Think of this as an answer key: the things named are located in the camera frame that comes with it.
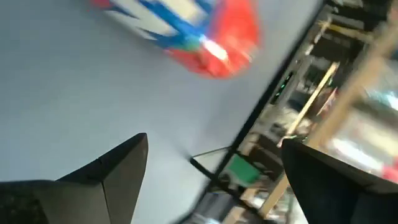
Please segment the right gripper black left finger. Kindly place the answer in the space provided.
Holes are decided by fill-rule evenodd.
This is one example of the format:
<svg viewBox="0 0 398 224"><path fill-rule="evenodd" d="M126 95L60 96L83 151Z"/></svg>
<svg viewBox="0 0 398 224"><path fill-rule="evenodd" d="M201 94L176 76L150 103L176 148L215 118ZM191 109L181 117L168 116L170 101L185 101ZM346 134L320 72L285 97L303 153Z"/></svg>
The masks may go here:
<svg viewBox="0 0 398 224"><path fill-rule="evenodd" d="M111 224L131 224L149 151L146 133L139 133L61 181L100 184Z"/></svg>

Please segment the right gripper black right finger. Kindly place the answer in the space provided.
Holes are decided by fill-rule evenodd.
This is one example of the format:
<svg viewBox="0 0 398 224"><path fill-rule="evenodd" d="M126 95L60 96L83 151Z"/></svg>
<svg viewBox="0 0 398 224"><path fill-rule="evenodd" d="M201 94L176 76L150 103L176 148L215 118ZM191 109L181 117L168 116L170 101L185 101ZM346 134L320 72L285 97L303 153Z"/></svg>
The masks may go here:
<svg viewBox="0 0 398 224"><path fill-rule="evenodd" d="M362 197L370 174L293 139L283 140L282 162L309 224L373 224Z"/></svg>

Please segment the blue silver Red Bull can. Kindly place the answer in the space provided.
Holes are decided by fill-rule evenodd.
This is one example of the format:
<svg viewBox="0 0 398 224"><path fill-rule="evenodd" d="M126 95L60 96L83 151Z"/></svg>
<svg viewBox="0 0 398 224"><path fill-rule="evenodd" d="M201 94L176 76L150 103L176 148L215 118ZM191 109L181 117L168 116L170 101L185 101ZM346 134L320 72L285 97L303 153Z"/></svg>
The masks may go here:
<svg viewBox="0 0 398 224"><path fill-rule="evenodd" d="M398 90L370 90L368 96L398 111Z"/></svg>

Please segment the blue-grey table mat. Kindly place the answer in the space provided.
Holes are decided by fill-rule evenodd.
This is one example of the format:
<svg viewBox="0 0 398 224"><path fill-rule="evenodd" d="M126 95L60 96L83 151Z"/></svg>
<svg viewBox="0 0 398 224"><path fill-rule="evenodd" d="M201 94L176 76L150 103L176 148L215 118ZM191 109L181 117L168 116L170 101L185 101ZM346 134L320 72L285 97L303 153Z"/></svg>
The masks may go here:
<svg viewBox="0 0 398 224"><path fill-rule="evenodd" d="M86 0L0 0L0 180L57 179L131 136L149 139L132 224L175 224L321 0L259 0L262 45L236 78L190 73Z"/></svg>

